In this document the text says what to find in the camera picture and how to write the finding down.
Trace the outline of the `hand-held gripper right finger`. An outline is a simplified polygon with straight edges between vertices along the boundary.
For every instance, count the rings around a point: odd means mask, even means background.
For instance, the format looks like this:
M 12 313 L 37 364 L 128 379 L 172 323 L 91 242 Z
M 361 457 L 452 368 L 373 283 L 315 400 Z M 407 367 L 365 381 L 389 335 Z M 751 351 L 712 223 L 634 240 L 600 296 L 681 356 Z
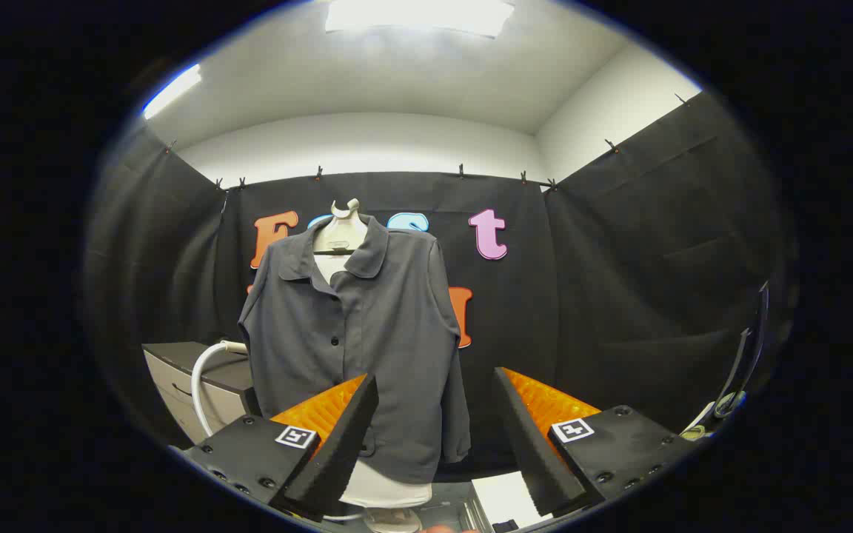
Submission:
M 700 448 L 627 405 L 597 409 L 505 367 L 493 382 L 535 509 L 559 518 L 639 492 Z

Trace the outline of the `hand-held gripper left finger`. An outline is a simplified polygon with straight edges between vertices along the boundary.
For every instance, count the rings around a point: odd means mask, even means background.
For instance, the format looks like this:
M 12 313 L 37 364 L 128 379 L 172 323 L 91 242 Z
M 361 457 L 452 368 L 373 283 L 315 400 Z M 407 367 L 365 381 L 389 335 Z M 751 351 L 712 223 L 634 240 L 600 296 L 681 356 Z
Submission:
M 244 415 L 182 460 L 264 509 L 321 522 L 335 515 L 379 401 L 365 374 L 271 418 Z

